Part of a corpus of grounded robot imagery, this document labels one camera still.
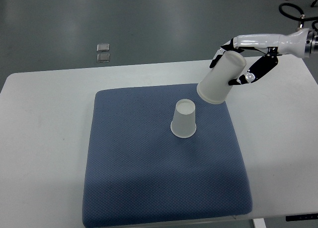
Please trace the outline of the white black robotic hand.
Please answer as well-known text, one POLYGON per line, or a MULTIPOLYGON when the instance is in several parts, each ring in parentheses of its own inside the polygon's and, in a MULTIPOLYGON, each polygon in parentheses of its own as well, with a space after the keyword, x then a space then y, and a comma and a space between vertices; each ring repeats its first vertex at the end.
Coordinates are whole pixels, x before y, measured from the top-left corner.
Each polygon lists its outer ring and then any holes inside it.
POLYGON ((281 55, 305 58, 308 31, 308 28, 303 28, 290 35, 249 34, 236 36, 220 47, 212 59, 210 68, 212 69, 227 51, 242 53, 245 50, 254 50, 261 52, 263 56, 245 74, 228 82, 229 85, 254 83, 278 65, 278 57, 281 55))

